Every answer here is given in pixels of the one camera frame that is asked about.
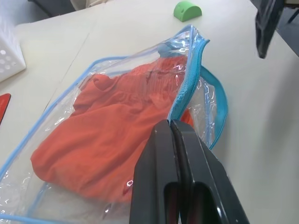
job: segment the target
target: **table surface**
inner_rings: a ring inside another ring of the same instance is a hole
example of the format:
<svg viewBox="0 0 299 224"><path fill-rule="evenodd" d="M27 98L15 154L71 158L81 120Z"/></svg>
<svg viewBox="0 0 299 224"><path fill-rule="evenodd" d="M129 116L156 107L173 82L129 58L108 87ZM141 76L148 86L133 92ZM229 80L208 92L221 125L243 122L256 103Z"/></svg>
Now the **table surface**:
<svg viewBox="0 0 299 224"><path fill-rule="evenodd" d="M219 78L229 116L214 148L251 223L297 223L299 58L274 34L268 56L255 46L249 0L193 0L203 16L173 17L177 0L115 0L16 28L27 69L0 83L12 98L0 127L0 164L47 105L96 59L159 43L187 24L210 39L203 65Z"/></svg>

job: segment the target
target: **orange cloth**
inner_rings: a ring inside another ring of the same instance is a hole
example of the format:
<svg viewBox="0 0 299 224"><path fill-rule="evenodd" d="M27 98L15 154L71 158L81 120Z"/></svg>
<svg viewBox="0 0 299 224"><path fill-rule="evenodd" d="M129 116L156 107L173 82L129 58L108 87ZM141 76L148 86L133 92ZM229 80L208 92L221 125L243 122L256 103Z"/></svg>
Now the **orange cloth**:
<svg viewBox="0 0 299 224"><path fill-rule="evenodd" d="M160 58L120 77L94 75L74 113L32 154L35 174L86 198L130 201L135 164L153 126L167 118L185 64L184 56ZM182 120L192 125L189 112Z"/></svg>

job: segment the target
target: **green block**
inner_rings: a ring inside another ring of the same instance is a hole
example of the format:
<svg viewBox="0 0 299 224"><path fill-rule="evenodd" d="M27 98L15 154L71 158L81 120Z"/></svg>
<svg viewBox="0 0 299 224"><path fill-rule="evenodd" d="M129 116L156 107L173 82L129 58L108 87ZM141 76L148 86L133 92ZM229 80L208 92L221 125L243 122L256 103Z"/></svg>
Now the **green block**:
<svg viewBox="0 0 299 224"><path fill-rule="evenodd" d="M182 22L201 16L201 9L188 1L179 2L174 8L173 15Z"/></svg>

